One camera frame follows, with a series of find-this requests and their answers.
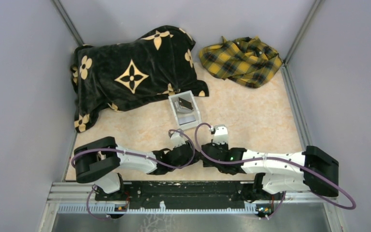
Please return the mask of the white plastic card tray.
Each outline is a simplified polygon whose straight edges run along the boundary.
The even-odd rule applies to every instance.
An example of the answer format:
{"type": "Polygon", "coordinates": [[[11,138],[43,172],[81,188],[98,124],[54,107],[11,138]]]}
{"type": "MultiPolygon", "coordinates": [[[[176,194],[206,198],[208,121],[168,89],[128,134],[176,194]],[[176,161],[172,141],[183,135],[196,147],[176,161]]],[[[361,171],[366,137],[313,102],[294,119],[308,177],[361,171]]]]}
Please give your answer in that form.
{"type": "Polygon", "coordinates": [[[202,123],[201,114],[191,90],[169,96],[178,128],[188,130],[202,123]]]}

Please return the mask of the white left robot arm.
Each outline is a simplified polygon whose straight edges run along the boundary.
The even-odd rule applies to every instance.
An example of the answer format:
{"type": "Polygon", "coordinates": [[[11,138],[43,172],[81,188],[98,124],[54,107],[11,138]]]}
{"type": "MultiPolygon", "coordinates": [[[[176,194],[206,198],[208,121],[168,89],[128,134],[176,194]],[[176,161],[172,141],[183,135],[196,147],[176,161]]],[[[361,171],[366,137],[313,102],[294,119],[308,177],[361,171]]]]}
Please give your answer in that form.
{"type": "Polygon", "coordinates": [[[129,169],[150,175],[165,175],[197,162],[192,141],[183,137],[173,139],[172,149],[141,152],[118,145],[108,136],[75,149],[71,165],[76,182],[93,183],[96,192],[104,192],[114,200],[126,193],[121,174],[115,169],[129,169]]]}

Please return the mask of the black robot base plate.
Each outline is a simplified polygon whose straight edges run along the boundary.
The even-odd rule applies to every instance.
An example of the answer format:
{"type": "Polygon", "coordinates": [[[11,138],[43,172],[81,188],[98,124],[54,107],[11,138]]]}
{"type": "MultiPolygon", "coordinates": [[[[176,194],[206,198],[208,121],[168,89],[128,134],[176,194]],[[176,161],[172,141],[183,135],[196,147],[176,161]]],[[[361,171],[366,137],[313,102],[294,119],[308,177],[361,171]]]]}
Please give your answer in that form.
{"type": "Polygon", "coordinates": [[[275,203],[282,198],[252,181],[132,181],[113,194],[95,193],[97,201],[123,201],[129,209],[157,209],[161,202],[169,210],[243,209],[245,203],[275,203]]]}

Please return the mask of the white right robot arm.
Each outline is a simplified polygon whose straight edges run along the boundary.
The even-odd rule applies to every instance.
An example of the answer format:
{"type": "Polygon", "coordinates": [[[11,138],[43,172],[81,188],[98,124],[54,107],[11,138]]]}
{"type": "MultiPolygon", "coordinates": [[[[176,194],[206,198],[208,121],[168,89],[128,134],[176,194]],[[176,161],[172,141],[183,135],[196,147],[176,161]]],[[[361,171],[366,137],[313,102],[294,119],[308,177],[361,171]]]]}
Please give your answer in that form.
{"type": "Polygon", "coordinates": [[[266,199],[282,191],[311,191],[324,197],[337,197],[338,189],[304,171],[306,167],[335,185],[339,183],[339,162],[319,147],[308,145],[296,153],[261,153],[228,144],[202,145],[201,159],[224,174],[255,174],[253,194],[266,199]]]}

